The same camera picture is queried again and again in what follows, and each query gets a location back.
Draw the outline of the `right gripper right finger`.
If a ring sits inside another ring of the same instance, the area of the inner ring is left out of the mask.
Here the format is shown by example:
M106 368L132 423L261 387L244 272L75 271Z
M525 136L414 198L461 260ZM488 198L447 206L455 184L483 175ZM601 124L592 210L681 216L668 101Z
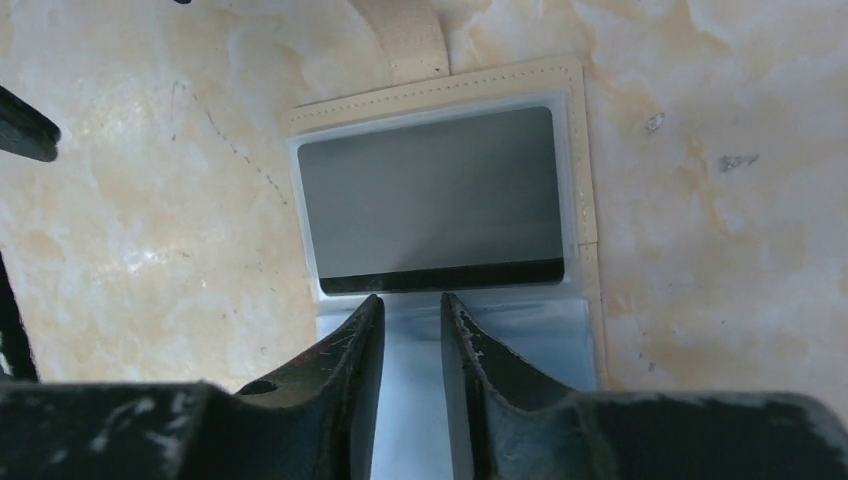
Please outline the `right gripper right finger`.
M843 479L847 431L785 392L581 392L441 299L457 479Z

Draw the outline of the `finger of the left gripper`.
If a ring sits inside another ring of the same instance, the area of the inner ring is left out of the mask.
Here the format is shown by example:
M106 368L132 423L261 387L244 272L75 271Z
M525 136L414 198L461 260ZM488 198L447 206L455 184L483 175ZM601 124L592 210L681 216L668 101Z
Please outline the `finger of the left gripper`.
M61 130L48 117L1 87L1 149L40 162L58 157Z
M1 380L38 382L32 348L1 260Z

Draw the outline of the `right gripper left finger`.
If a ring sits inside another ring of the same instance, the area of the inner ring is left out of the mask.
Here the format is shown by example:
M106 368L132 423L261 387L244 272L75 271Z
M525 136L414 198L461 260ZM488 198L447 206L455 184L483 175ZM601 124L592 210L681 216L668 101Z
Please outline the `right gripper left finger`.
M5 382L5 479L366 479L385 308L236 393L207 383Z

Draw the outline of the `beige card holder wallet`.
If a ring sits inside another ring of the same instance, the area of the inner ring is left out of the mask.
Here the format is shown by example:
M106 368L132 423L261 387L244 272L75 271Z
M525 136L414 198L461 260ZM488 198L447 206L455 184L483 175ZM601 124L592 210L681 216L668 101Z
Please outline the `beige card holder wallet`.
M590 479L568 402L599 385L584 69L455 74L428 1L358 1L383 89L296 108L289 158L318 330L384 304L373 479Z

